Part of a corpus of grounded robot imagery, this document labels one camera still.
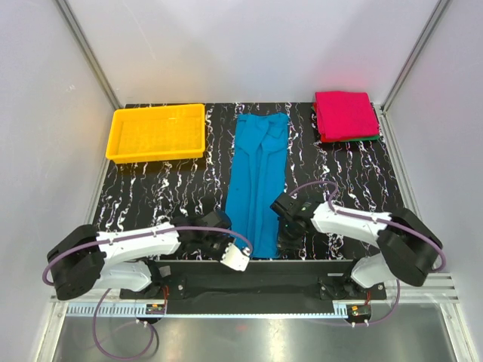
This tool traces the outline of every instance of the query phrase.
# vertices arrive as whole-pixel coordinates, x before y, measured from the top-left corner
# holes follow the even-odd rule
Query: black marble table
[[[290,136],[286,189],[317,179],[336,182],[337,203],[360,210],[392,211],[402,199],[384,139],[354,143],[321,143],[311,103],[208,103],[206,152],[203,158],[109,164],[94,224],[101,231],[127,231],[169,221],[178,215],[224,209],[234,152],[237,115],[286,113]],[[154,106],[128,105],[127,108]],[[299,197],[329,195],[314,186]],[[307,235],[303,248],[283,259],[354,259],[372,255],[376,248],[340,235]],[[183,256],[203,259],[200,253]]]

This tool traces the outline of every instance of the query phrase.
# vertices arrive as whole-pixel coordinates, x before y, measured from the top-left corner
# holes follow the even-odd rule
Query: white wall
[[[483,357],[483,2],[452,3],[389,110],[424,221]]]
[[[46,254],[85,221],[112,109],[54,2],[2,2],[0,52],[0,360],[28,361]]]
[[[380,103],[437,0],[69,2],[121,103]]]

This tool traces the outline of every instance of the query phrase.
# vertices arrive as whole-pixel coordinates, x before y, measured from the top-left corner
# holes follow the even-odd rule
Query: stack of folded cloth
[[[322,142],[379,138],[379,123],[366,93],[315,93],[314,111]]]

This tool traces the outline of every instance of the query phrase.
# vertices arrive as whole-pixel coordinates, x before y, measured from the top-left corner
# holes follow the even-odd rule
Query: yellow plastic bin
[[[116,164],[200,158],[205,105],[119,109],[112,117],[106,157]]]

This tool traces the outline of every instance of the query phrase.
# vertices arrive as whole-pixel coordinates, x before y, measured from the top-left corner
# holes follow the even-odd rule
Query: blue towel
[[[287,144],[287,115],[238,116],[225,211],[232,229],[253,243],[253,257],[277,257],[278,218],[270,205],[284,190]]]

